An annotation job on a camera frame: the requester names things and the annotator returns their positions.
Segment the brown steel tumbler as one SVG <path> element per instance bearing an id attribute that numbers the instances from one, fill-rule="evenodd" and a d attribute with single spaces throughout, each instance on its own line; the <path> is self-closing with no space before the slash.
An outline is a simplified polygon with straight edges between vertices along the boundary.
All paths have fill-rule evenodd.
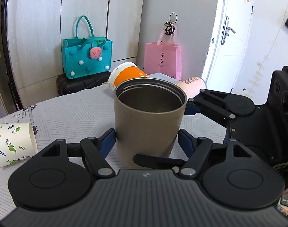
<path id="1" fill-rule="evenodd" d="M 129 79 L 114 90 L 116 147 L 130 169 L 137 154 L 168 158 L 187 104 L 185 92 L 166 80 Z"/>

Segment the orange paper cup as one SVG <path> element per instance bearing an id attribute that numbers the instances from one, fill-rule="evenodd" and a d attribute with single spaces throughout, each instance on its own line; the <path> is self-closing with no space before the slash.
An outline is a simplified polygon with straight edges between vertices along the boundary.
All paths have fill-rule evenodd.
<path id="1" fill-rule="evenodd" d="M 122 82 L 129 79 L 146 78 L 149 77 L 136 64 L 132 62 L 125 62 L 117 66 L 109 76 L 108 86 L 111 91 L 120 85 Z"/>

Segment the white leaf-print paper cup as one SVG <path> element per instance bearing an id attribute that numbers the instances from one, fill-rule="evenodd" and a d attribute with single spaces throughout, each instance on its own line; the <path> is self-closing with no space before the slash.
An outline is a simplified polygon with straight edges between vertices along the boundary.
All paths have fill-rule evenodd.
<path id="1" fill-rule="evenodd" d="M 37 152 L 30 123 L 0 124 L 0 167 L 31 158 Z"/>

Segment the pink tumbler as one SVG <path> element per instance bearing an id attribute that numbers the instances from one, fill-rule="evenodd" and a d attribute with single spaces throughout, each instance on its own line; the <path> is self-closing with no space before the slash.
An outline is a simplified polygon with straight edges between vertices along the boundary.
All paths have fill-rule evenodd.
<path id="1" fill-rule="evenodd" d="M 187 80 L 177 82 L 175 85 L 183 89 L 188 99 L 197 96 L 201 89 L 206 89 L 207 85 L 200 77 L 192 77 Z"/>

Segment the black suitcase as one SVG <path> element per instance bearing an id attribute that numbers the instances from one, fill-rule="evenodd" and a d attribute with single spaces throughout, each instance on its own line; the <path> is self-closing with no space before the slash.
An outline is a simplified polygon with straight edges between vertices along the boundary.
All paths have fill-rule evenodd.
<path id="1" fill-rule="evenodd" d="M 77 79 L 69 79 L 65 74 L 59 75 L 56 80 L 58 95 L 63 96 L 100 86 L 108 81 L 110 75 L 111 73 L 109 71 L 79 77 Z"/>

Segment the pink paper gift bag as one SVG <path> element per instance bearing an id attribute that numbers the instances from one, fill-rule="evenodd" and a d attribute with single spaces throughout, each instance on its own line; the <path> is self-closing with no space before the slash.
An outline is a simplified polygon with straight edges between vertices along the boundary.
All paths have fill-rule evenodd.
<path id="1" fill-rule="evenodd" d="M 176 80 L 181 80 L 181 47 L 175 44 L 177 26 L 173 22 L 169 22 L 169 24 L 172 26 L 171 35 L 166 35 L 166 27 L 164 27 L 157 42 L 145 44 L 143 71 L 147 74 L 162 73 Z"/>

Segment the teal felt tote bag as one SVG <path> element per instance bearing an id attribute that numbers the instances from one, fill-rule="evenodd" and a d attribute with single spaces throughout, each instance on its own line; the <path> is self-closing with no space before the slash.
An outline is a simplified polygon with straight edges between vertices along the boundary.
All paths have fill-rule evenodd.
<path id="1" fill-rule="evenodd" d="M 91 36 L 79 38 L 78 26 L 81 19 L 88 23 Z M 110 70 L 112 65 L 113 41 L 105 36 L 95 36 L 90 20 L 82 15 L 75 28 L 75 37 L 62 43 L 62 66 L 68 79 L 77 79 Z"/>

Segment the white wardrobe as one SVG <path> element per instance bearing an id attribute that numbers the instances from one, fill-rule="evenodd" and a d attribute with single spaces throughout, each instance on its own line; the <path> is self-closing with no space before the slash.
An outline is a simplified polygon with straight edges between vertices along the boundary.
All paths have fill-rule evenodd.
<path id="1" fill-rule="evenodd" d="M 2 0 L 4 58 L 22 109 L 57 95 L 62 43 L 91 34 L 113 42 L 112 64 L 135 59 L 143 0 Z"/>

